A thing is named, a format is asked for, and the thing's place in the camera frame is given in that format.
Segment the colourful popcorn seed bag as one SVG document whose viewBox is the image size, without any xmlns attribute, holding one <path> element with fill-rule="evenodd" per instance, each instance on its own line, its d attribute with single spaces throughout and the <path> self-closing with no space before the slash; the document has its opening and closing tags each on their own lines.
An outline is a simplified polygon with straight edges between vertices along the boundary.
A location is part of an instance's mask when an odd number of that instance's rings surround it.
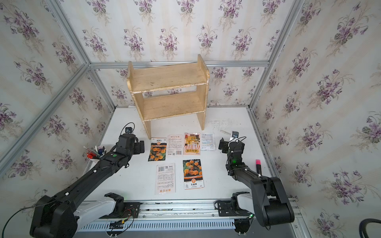
<svg viewBox="0 0 381 238">
<path fill-rule="evenodd" d="M 200 134 L 185 133 L 184 134 L 184 155 L 200 155 Z"/>
</svg>

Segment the white barcode seed bag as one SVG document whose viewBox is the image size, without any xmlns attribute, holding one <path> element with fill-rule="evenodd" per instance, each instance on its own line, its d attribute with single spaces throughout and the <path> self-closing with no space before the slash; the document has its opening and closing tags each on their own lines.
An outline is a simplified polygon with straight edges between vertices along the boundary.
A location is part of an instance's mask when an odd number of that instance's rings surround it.
<svg viewBox="0 0 381 238">
<path fill-rule="evenodd" d="M 173 134 L 167 137 L 166 155 L 168 157 L 183 155 L 183 136 L 181 134 Z"/>
</svg>

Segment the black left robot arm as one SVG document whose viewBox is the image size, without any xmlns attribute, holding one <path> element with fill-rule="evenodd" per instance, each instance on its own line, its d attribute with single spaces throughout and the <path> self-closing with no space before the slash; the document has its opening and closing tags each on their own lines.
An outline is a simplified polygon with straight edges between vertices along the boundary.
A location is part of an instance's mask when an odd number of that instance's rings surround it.
<svg viewBox="0 0 381 238">
<path fill-rule="evenodd" d="M 79 205 L 107 178 L 127 168 L 133 155 L 144 152 L 144 142 L 124 133 L 93 169 L 54 196 L 41 197 L 35 204 L 30 235 L 34 238 L 72 238 L 79 228 L 75 215 Z"/>
</svg>

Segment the white label seed bag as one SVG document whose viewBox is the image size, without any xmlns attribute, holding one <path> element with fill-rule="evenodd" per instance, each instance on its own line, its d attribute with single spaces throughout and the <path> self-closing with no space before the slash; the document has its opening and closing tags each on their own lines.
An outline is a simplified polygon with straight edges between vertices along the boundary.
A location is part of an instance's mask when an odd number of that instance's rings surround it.
<svg viewBox="0 0 381 238">
<path fill-rule="evenodd" d="M 175 163 L 156 166 L 155 194 L 176 192 Z"/>
</svg>

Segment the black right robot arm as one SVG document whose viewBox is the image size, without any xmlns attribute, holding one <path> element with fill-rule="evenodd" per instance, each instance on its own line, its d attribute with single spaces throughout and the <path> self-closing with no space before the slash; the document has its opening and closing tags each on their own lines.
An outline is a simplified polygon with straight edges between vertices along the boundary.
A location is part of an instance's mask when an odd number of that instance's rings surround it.
<svg viewBox="0 0 381 238">
<path fill-rule="evenodd" d="M 293 223 L 295 214 L 281 180 L 264 176 L 260 160 L 256 160 L 255 171 L 243 162 L 244 139 L 221 139 L 218 145 L 218 149 L 227 155 L 227 174 L 251 190 L 233 193 L 230 201 L 218 201 L 219 216 L 255 217 L 262 227 L 268 228 Z"/>
</svg>

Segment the white text seed bag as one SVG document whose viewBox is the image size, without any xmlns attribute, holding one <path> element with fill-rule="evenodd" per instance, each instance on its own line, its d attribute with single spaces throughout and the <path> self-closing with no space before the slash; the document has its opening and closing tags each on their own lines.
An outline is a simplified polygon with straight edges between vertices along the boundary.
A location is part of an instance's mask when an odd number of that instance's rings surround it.
<svg viewBox="0 0 381 238">
<path fill-rule="evenodd" d="M 214 151 L 216 150 L 215 136 L 213 133 L 201 134 L 201 151 Z"/>
</svg>

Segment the orange flower seed bag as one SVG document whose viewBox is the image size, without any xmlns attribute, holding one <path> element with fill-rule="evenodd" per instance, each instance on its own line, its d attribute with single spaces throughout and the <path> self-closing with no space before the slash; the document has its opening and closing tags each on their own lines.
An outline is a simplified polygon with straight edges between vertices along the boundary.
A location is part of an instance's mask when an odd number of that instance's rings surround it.
<svg viewBox="0 0 381 238">
<path fill-rule="evenodd" d="M 184 189 L 204 188 L 200 159 L 183 160 Z"/>
<path fill-rule="evenodd" d="M 165 161 L 167 138 L 153 137 L 151 139 L 148 161 Z"/>
</svg>

